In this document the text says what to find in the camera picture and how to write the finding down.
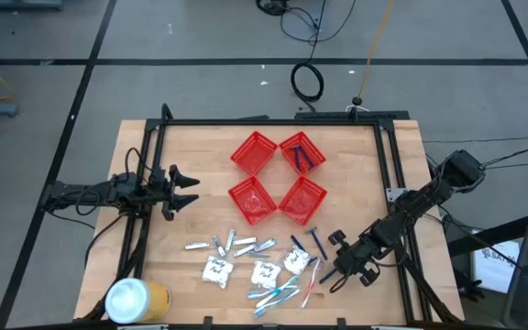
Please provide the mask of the red toothbrush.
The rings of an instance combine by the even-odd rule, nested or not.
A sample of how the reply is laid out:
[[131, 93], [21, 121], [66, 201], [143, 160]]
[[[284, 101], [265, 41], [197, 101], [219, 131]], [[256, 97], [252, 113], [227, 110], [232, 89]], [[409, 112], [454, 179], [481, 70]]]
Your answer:
[[314, 289], [314, 285], [315, 285], [315, 280], [316, 280], [316, 276], [317, 276], [317, 273], [319, 272], [319, 269], [323, 267], [323, 263], [322, 261], [318, 258], [315, 263], [314, 263], [314, 266], [313, 266], [313, 272], [312, 272], [312, 276], [311, 276], [311, 280], [310, 280], [310, 283], [307, 287], [307, 291], [306, 291], [306, 294], [305, 294], [305, 297], [302, 301], [302, 304], [301, 304], [301, 308], [304, 309], [313, 293], [313, 289]]

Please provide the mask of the black metal beam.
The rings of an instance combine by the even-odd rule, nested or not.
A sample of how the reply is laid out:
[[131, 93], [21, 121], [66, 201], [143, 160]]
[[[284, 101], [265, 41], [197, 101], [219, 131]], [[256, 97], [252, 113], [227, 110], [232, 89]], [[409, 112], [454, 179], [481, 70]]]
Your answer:
[[528, 215], [504, 225], [498, 225], [476, 234], [467, 232], [463, 237], [447, 244], [451, 257], [494, 246], [496, 244], [522, 238], [528, 227]]

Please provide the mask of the black aluminium rig frame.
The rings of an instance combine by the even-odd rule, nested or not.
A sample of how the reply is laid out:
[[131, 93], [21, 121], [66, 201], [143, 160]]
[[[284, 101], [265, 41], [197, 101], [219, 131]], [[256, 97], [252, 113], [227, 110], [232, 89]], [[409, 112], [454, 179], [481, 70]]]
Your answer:
[[[326, 162], [308, 175], [324, 187], [328, 194], [311, 218], [310, 226], [318, 226], [324, 248], [335, 257], [335, 247], [327, 236], [342, 229], [350, 244], [376, 219], [386, 214], [384, 188], [375, 147], [372, 126], [302, 126], [290, 123], [268, 126], [170, 126], [165, 134], [162, 166], [175, 163], [184, 175], [197, 178], [200, 185], [181, 194], [197, 193], [200, 199], [176, 214], [173, 222], [162, 218], [160, 206], [154, 208], [150, 222], [148, 252], [144, 279], [162, 283], [170, 289], [172, 306], [161, 318], [166, 324], [199, 324], [212, 316], [215, 325], [279, 324], [336, 326], [337, 318], [348, 325], [402, 325], [406, 321], [396, 269], [384, 269], [376, 282], [365, 288], [357, 278], [349, 279], [340, 291], [330, 294], [329, 288], [339, 276], [323, 285], [315, 284], [305, 309], [301, 302], [311, 278], [307, 270], [302, 276], [304, 292], [280, 303], [259, 318], [253, 311], [257, 301], [248, 300], [253, 258], [230, 259], [234, 270], [225, 290], [214, 283], [202, 281], [202, 272], [213, 249], [183, 251], [184, 244], [220, 236], [223, 242], [232, 227], [238, 237], [278, 239], [272, 249], [275, 259], [282, 258], [292, 244], [289, 235], [294, 230], [309, 250], [315, 250], [311, 238], [303, 230], [309, 226], [295, 224], [281, 212], [271, 214], [258, 225], [249, 225], [237, 210], [228, 190], [245, 180], [246, 173], [229, 159], [237, 147], [253, 132], [259, 131], [274, 142], [282, 142], [303, 131], [323, 152]], [[416, 121], [393, 121], [401, 156], [405, 185], [418, 189], [431, 179], [424, 155], [424, 146]], [[89, 313], [101, 299], [116, 275], [118, 257], [126, 228], [125, 219], [116, 224], [96, 243], [84, 273], [75, 317]], [[464, 319], [457, 287], [448, 256], [443, 229], [431, 217], [417, 223], [416, 237], [426, 280], [458, 318]]]

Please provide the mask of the teal toothbrush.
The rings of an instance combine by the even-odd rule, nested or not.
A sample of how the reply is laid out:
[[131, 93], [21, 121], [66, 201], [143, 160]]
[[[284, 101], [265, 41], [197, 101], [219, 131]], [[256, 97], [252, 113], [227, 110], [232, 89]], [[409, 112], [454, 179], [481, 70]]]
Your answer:
[[256, 307], [257, 308], [260, 308], [262, 307], [265, 303], [268, 303], [269, 301], [271, 301], [274, 297], [276, 297], [277, 295], [279, 295], [284, 289], [286, 289], [288, 286], [291, 286], [293, 284], [296, 283], [296, 281], [298, 280], [298, 276], [293, 276], [291, 277], [287, 282], [285, 282], [284, 284], [282, 284], [279, 288], [277, 289], [274, 289], [267, 297], [265, 297], [263, 300], [261, 300], [260, 302], [258, 302], [256, 304]]

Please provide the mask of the white printed box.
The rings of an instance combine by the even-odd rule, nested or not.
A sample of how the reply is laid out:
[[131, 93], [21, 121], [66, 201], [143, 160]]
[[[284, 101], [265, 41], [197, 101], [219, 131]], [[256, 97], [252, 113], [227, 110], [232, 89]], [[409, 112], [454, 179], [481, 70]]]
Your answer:
[[508, 292], [514, 266], [503, 256], [485, 247], [470, 253], [470, 265], [471, 279], [481, 281], [481, 288], [499, 293]]

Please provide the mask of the yellow canister white lid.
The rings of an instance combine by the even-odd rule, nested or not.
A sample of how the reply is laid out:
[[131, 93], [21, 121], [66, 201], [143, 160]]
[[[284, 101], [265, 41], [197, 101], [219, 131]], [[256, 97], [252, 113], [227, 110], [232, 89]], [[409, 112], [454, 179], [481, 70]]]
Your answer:
[[170, 306], [171, 293], [167, 287], [133, 278], [113, 284], [104, 299], [107, 316], [118, 324], [158, 320]]

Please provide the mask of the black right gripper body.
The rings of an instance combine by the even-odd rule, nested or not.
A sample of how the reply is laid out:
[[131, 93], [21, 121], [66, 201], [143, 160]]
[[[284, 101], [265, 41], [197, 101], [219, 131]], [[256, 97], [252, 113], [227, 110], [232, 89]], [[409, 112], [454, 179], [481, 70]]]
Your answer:
[[343, 287], [350, 277], [356, 275], [365, 287], [370, 286], [378, 278], [380, 270], [369, 268], [368, 264], [374, 263], [373, 258], [379, 251], [379, 246], [372, 240], [368, 231], [361, 233], [352, 245], [346, 242], [346, 235], [341, 229], [332, 233], [328, 240], [333, 246], [340, 246], [336, 258], [342, 257], [345, 260], [345, 271], [338, 271], [342, 278], [335, 287]]

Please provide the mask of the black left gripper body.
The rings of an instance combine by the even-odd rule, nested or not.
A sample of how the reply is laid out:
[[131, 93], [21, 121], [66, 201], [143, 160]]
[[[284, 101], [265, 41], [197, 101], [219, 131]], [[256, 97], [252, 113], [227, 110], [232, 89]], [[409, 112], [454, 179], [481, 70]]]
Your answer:
[[174, 178], [176, 171], [176, 165], [170, 165], [168, 170], [158, 166], [151, 172], [148, 181], [151, 197], [156, 202], [162, 202], [161, 212], [167, 221], [174, 219]]

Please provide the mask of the black claw fixture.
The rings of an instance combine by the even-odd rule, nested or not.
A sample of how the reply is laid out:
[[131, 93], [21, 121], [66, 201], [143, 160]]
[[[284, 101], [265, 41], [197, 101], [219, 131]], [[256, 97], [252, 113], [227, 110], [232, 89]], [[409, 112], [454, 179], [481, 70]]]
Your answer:
[[465, 273], [457, 269], [454, 269], [454, 275], [456, 279], [456, 287], [461, 297], [469, 299], [474, 303], [485, 298], [484, 292], [479, 287], [482, 283], [481, 280], [472, 280]]

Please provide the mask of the clear vanity pack bag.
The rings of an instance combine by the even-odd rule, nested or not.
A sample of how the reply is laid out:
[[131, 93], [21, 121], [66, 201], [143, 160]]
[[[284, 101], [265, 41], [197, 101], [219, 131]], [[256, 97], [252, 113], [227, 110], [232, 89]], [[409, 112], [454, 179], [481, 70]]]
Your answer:
[[309, 253], [293, 245], [284, 254], [282, 263], [287, 271], [293, 275], [300, 275], [309, 264], [311, 258]]
[[280, 273], [281, 267], [277, 264], [256, 260], [250, 281], [261, 288], [275, 289]]
[[234, 270], [234, 264], [224, 258], [209, 256], [203, 268], [202, 280], [216, 283], [221, 289], [225, 289]]

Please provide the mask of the red slotted plastic basket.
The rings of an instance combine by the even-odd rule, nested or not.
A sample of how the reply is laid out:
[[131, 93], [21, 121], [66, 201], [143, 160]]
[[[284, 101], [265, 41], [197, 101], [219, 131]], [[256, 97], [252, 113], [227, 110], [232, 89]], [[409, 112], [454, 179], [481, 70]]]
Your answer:
[[254, 131], [231, 155], [230, 159], [250, 176], [256, 176], [272, 158], [278, 145]]
[[[300, 145], [306, 151], [309, 158], [313, 161], [314, 167], [311, 170], [309, 169], [309, 164], [304, 159], [304, 157], [302, 155], [299, 155], [301, 163], [301, 172], [297, 171], [292, 151], [292, 147], [295, 145]], [[279, 144], [279, 148], [284, 158], [289, 162], [292, 168], [301, 176], [306, 176], [308, 173], [314, 171], [326, 161], [326, 158], [321, 152], [321, 150], [302, 131], [282, 141]]]
[[327, 190], [306, 177], [300, 177], [280, 202], [280, 211], [301, 226], [309, 223], [327, 196]]
[[228, 191], [247, 223], [255, 226], [277, 210], [271, 195], [256, 177], [249, 177]]

